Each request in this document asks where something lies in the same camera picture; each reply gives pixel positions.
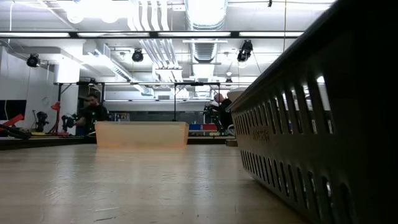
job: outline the table surface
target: table surface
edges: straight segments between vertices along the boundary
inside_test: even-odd
[[[0,223],[306,223],[236,147],[0,151]]]

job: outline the man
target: man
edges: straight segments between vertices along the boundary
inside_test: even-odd
[[[221,94],[216,94],[214,96],[214,100],[217,103],[220,103],[220,107],[213,106],[213,109],[220,113],[220,122],[223,127],[227,129],[229,125],[233,124],[231,113],[226,111],[226,108],[232,103],[232,101],[224,98]]]
[[[90,93],[86,97],[88,106],[83,109],[81,118],[76,121],[76,126],[84,126],[85,134],[95,131],[94,124],[96,121],[107,121],[108,111],[98,102],[98,96]]]

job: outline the spotlight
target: spotlight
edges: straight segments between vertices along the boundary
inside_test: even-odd
[[[245,62],[249,59],[251,56],[251,52],[253,50],[253,45],[251,43],[251,40],[245,40],[241,50],[239,50],[238,54],[238,62]]]
[[[132,55],[132,60],[135,62],[142,62],[144,56],[142,55],[142,49],[135,49]]]
[[[38,54],[31,54],[30,57],[26,61],[27,66],[31,68],[40,67],[40,59]]]

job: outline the dark shirt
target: dark shirt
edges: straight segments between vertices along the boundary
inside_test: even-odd
[[[83,109],[81,117],[86,119],[85,134],[89,134],[95,130],[96,121],[108,120],[108,110],[102,105],[87,106]]]
[[[214,106],[214,110],[217,110],[218,112],[220,112],[220,122],[223,125],[223,127],[225,129],[228,128],[229,125],[233,124],[232,122],[232,114],[229,112],[226,112],[226,108],[232,103],[232,101],[230,99],[225,99],[220,107],[218,106]]]

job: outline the black basket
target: black basket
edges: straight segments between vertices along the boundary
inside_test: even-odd
[[[230,106],[244,168],[314,223],[393,214],[393,88],[369,55],[383,44],[364,33],[381,18],[360,3],[336,2]]]

